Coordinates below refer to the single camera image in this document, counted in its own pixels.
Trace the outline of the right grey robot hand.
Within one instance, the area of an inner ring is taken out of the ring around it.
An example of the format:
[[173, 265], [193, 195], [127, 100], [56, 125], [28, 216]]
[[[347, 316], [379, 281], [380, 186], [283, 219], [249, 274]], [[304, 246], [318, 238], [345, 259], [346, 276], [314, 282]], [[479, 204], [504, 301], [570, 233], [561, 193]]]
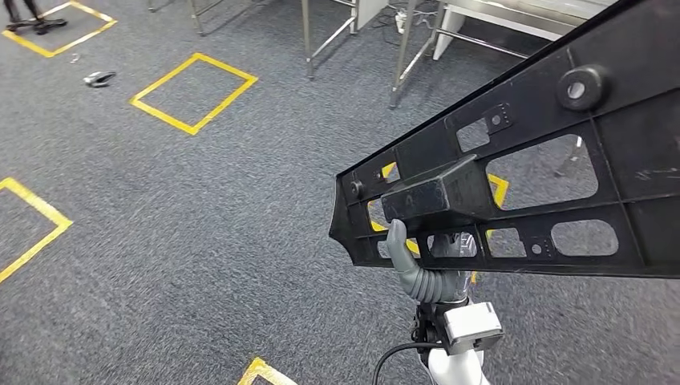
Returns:
[[387, 251], [401, 287], [422, 303], [457, 303], [468, 298], [472, 272], [452, 269], [424, 269], [406, 246], [407, 227], [394, 219], [387, 233]]

